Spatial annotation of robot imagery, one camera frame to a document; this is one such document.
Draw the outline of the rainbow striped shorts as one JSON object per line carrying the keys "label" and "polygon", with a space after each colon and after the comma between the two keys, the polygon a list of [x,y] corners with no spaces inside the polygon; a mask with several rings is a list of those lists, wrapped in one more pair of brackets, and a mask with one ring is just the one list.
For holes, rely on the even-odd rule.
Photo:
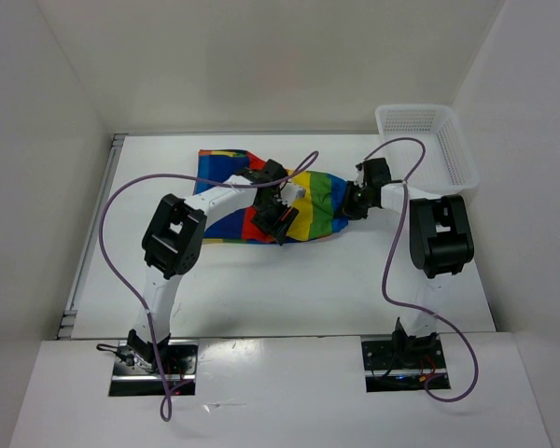
{"label": "rainbow striped shorts", "polygon": [[[194,192],[212,188],[206,179],[222,182],[246,169],[259,171],[265,161],[241,149],[217,149],[198,152],[197,176],[201,179]],[[292,186],[304,189],[304,196],[291,206],[280,205],[269,198],[257,198],[255,203],[240,209],[210,225],[206,240],[273,244],[272,231],[287,224],[285,241],[300,243],[329,237],[345,229],[348,219],[338,214],[347,182],[335,175],[306,171],[291,180]]]}

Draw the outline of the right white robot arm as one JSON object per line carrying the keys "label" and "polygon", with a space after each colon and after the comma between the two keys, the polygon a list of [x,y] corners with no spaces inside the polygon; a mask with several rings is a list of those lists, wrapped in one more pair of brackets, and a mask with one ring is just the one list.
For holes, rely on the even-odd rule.
{"label": "right white robot arm", "polygon": [[[384,158],[363,161],[357,171],[357,179],[346,184],[340,214],[351,220],[362,219],[373,207],[399,213],[381,291],[388,303],[405,310],[392,332],[390,353],[398,365],[411,367],[425,350],[436,346],[438,315],[445,301],[443,290],[474,257],[466,205],[460,195],[438,196],[393,179]],[[395,300],[388,294],[387,282],[404,232],[408,233],[411,262],[425,280],[414,298]]]}

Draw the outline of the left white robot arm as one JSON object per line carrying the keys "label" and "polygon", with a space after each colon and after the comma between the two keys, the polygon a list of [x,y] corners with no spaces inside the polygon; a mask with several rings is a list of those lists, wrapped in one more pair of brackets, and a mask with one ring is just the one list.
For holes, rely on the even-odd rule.
{"label": "left white robot arm", "polygon": [[142,239],[147,266],[141,293],[143,311],[128,333],[135,363],[154,373],[166,365],[171,316],[181,279],[196,264],[207,230],[232,213],[253,207],[255,226],[278,244],[287,238],[299,211],[294,202],[305,188],[284,167],[268,160],[260,169],[241,168],[225,181],[191,196],[164,196]]}

